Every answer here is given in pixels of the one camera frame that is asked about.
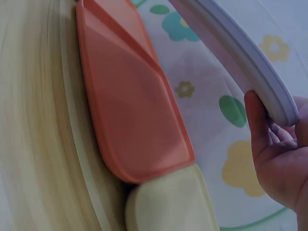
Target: hand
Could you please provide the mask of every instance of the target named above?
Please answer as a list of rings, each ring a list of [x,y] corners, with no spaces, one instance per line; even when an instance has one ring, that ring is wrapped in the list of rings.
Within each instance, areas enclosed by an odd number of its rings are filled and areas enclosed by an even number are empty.
[[[308,99],[295,98],[299,122],[281,128],[268,119],[256,93],[245,95],[257,178],[266,193],[294,210],[308,215]]]

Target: bedsheet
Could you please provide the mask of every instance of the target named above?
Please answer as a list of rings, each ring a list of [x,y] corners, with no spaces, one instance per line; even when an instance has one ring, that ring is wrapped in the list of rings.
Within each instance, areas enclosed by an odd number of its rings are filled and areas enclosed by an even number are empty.
[[[167,0],[132,0],[183,116],[220,229],[294,231],[295,214],[258,184],[244,94]],[[293,95],[308,96],[305,0],[217,0]]]

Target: white round lid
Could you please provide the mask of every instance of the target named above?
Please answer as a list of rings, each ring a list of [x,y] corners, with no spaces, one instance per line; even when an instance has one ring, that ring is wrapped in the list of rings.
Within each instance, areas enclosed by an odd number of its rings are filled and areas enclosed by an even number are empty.
[[[298,121],[296,104],[265,55],[213,0],[171,0],[188,25],[220,60],[240,88],[253,89],[278,125]]]

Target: green stripe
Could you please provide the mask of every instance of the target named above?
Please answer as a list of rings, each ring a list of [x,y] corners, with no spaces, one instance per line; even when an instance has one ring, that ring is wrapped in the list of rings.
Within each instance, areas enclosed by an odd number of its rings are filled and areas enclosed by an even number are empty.
[[[139,8],[142,4],[144,4],[147,0],[141,0],[138,3],[135,3],[135,6]]]
[[[272,218],[275,218],[275,217],[278,217],[279,215],[281,215],[282,213],[286,212],[288,209],[286,207],[284,207],[283,209],[279,210],[278,212],[266,217],[266,218],[263,218],[261,220],[258,220],[256,222],[253,222],[253,223],[250,223],[248,225],[243,225],[243,226],[238,226],[238,227],[220,227],[220,230],[221,231],[239,231],[239,230],[245,230],[245,229],[249,229],[249,228],[252,228],[254,226],[257,226],[257,225],[261,225],[269,220],[271,220]]]

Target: orange plastic lid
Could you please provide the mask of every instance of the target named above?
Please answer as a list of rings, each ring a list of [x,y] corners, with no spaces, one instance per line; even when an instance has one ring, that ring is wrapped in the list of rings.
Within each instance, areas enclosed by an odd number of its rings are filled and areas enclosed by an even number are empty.
[[[192,145],[143,22],[130,0],[80,0],[77,25],[102,157],[129,183],[195,162]]]

